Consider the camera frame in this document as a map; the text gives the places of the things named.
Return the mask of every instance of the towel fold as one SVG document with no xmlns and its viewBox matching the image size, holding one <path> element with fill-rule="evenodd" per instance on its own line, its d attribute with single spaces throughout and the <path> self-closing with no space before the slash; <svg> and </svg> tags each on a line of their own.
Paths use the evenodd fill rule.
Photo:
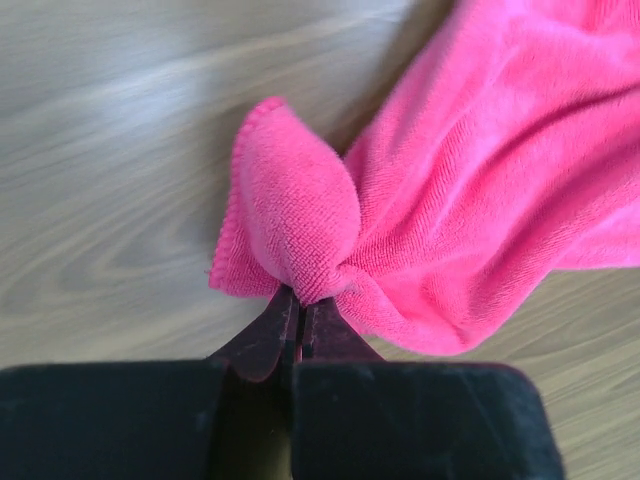
<svg viewBox="0 0 640 480">
<path fill-rule="evenodd" d="M 344 159 L 270 98 L 231 175 L 212 288 L 466 351 L 552 269 L 640 265 L 640 1 L 459 1 Z"/>
</svg>

